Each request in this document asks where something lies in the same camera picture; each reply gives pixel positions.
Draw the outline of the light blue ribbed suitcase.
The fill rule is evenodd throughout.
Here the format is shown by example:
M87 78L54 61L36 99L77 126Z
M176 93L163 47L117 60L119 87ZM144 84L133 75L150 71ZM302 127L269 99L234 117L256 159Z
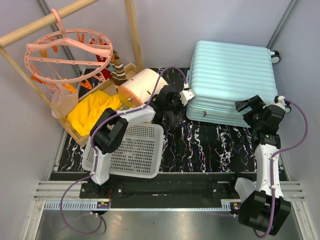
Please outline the light blue ribbed suitcase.
M191 59L187 82L195 97L186 117L192 121L248 127L236 102L259 96L266 105L278 96L273 64L280 53L266 47L200 40Z

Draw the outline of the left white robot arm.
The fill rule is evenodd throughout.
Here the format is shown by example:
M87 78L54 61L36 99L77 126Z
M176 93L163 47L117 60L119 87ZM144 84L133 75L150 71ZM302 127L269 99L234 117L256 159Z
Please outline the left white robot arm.
M90 192L97 198L108 193L105 183L109 179L111 155L122 143L127 128L146 122L153 122L165 112L178 115L189 102L189 86L183 85L178 92L171 85L165 85L158 94L151 95L149 100L138 107L115 111L107 108L103 111L90 132L90 144L94 149L94 164L90 174L93 184Z

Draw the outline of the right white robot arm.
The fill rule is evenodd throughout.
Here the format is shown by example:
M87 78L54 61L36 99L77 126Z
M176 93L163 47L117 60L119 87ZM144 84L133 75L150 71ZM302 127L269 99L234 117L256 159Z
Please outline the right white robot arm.
M286 114L284 96L276 96L273 103L266 104L259 95L235 102L235 109L244 113L243 119L252 128L252 147L257 163L256 184L239 177L227 185L228 195L242 197L239 223L275 236L291 212L291 203L284 200L279 178L279 151L281 139L279 125Z

